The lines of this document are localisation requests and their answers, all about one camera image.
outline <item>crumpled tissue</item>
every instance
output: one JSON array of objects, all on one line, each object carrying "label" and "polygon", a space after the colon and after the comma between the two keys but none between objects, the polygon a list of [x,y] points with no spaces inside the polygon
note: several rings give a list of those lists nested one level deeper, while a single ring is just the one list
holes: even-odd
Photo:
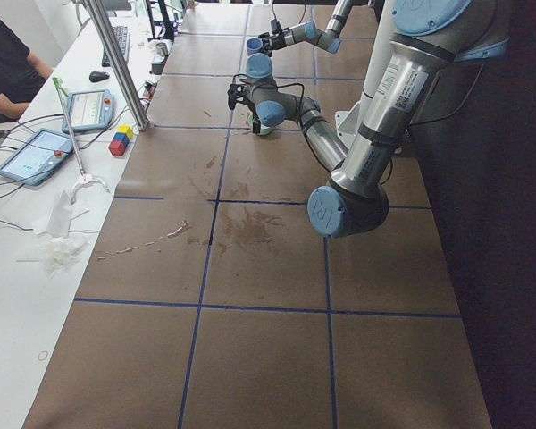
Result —
[{"label": "crumpled tissue", "polygon": [[72,234],[71,237],[53,237],[42,240],[36,246],[27,248],[16,258],[17,262],[41,262],[46,270],[54,275],[60,268],[80,260],[80,252],[88,244],[85,234]]}]

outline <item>colored block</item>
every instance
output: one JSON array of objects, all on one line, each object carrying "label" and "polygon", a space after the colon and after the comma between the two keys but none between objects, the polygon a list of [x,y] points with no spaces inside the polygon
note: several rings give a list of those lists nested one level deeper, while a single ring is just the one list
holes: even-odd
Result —
[{"label": "colored block", "polygon": [[117,132],[122,132],[123,134],[126,134],[130,141],[133,139],[133,129],[129,125],[121,125],[117,129]]},{"label": "colored block", "polygon": [[121,156],[125,153],[125,149],[129,145],[129,137],[122,132],[116,132],[112,142],[109,144],[109,151],[114,156]]}]

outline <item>computer mouse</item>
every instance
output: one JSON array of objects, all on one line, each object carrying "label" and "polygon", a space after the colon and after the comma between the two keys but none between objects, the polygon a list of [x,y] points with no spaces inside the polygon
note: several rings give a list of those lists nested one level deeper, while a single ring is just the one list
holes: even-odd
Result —
[{"label": "computer mouse", "polygon": [[105,71],[92,71],[89,74],[89,81],[93,83],[100,82],[108,78],[109,78],[109,73],[106,73]]}]

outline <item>blue joint cap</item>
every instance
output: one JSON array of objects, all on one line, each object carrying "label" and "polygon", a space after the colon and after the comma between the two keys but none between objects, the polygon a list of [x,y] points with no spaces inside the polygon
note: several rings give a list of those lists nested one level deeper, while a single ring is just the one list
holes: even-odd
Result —
[{"label": "blue joint cap", "polygon": [[462,52],[456,56],[455,63],[486,60],[487,58],[497,58],[502,56],[507,52],[509,40],[510,38],[507,38],[506,40],[502,40],[494,45],[479,47],[477,49]]},{"label": "blue joint cap", "polygon": [[264,42],[260,38],[250,38],[247,40],[247,53],[248,56],[252,54],[256,54],[260,52],[262,47],[264,46]]},{"label": "blue joint cap", "polygon": [[256,114],[264,127],[273,128],[286,119],[284,106],[273,100],[266,100],[256,105]]},{"label": "blue joint cap", "polygon": [[307,39],[315,38],[315,21],[310,20],[307,21],[304,25],[304,32],[306,34]]},{"label": "blue joint cap", "polygon": [[341,195],[330,186],[321,186],[310,195],[307,213],[316,231],[328,238],[345,237],[349,232],[349,213]]},{"label": "blue joint cap", "polygon": [[272,60],[266,54],[252,54],[247,61],[247,76],[255,79],[272,75]]},{"label": "blue joint cap", "polygon": [[339,51],[339,46],[341,45],[341,39],[336,38],[333,42],[331,42],[330,47],[328,47],[327,51],[330,54],[336,54]]},{"label": "blue joint cap", "polygon": [[406,36],[427,36],[458,18],[473,0],[408,2],[396,0],[393,6],[395,26]]}]

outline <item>blue cup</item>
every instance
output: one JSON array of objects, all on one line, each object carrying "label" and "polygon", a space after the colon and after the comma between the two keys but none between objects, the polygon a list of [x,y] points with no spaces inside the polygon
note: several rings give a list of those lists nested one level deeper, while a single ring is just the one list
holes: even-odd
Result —
[{"label": "blue cup", "polygon": [[249,40],[247,40],[248,56],[260,52],[263,45],[264,43],[260,38],[250,38]]}]

